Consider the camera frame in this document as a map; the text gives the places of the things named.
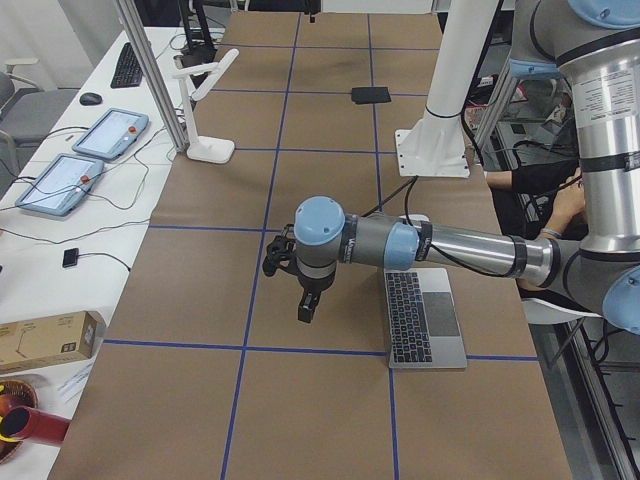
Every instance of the white stand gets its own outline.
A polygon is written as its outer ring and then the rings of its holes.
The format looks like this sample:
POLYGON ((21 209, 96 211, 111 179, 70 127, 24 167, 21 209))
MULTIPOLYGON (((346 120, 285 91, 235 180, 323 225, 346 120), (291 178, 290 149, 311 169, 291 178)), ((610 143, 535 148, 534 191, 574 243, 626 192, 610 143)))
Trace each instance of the white stand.
POLYGON ((469 176, 458 114, 464 107, 498 1, 451 0, 428 109, 412 130, 396 131, 401 176, 469 176))
POLYGON ((187 157, 192 160, 210 163, 227 163, 235 149, 235 144, 231 140, 198 135, 196 122, 193 118, 193 109, 191 108, 191 99, 195 101, 203 99, 217 81, 220 80, 222 74, 231 66, 238 56, 238 53, 238 50, 234 48, 229 50, 220 62, 205 63, 203 65, 183 68, 173 74, 173 78, 177 78, 180 81, 184 118, 187 123, 187 134, 189 136, 187 157), (207 78, 205 78, 204 82, 193 92, 193 95, 189 97, 187 79, 191 75, 200 75, 206 72, 210 72, 207 78))

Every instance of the black pad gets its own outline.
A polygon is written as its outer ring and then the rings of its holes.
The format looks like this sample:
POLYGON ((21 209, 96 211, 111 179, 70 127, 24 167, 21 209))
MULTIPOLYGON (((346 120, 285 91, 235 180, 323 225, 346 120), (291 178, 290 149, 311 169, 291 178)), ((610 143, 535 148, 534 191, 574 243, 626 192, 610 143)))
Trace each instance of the black pad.
POLYGON ((387 87, 354 87, 351 89, 351 100, 356 105, 388 103, 391 101, 391 95, 387 87))

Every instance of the laptop keyboard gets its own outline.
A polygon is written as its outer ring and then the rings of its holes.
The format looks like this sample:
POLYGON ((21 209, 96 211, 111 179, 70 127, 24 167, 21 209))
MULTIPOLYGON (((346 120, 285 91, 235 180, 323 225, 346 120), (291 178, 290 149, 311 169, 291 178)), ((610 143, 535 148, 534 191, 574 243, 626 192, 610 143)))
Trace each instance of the laptop keyboard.
POLYGON ((433 361, 418 274, 385 273, 391 330, 391 355, 396 364, 433 361))
POLYGON ((111 88, 137 87, 142 82, 142 68, 129 42, 120 50, 111 88))

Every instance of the person's hand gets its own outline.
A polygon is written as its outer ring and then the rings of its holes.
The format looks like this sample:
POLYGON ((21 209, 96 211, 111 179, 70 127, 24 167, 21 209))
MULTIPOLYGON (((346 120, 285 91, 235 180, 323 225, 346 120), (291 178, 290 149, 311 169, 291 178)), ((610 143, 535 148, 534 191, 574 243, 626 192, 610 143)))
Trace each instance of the person's hand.
MULTIPOLYGON (((563 185, 570 183, 581 175, 580 168, 578 167, 575 173, 568 177, 563 185)), ((585 200, 584 189, 582 187, 582 179, 575 182, 573 185, 565 187, 558 191, 556 199, 553 202, 552 217, 556 217, 558 220, 566 221, 567 224, 576 216, 584 213, 585 200)))

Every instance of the blue joint cap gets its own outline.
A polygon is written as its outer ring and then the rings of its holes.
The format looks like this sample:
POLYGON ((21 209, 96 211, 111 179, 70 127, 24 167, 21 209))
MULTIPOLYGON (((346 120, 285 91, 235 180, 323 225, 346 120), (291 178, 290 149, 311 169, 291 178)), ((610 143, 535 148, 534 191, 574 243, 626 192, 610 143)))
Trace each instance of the blue joint cap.
POLYGON ((576 15, 602 28, 624 30, 640 27, 638 0, 568 0, 576 15))
POLYGON ((342 233, 344 211, 329 197, 311 197, 296 210, 293 233, 296 241, 315 247, 325 245, 342 233))
POLYGON ((418 251, 418 232, 415 228, 396 223, 391 228, 384 247, 384 268, 408 270, 418 251))
POLYGON ((533 62, 528 60, 509 59, 511 76, 523 79, 560 78, 562 74, 555 63, 533 62))
POLYGON ((640 267, 620 277, 604 297, 602 313, 611 325, 640 335, 640 267))

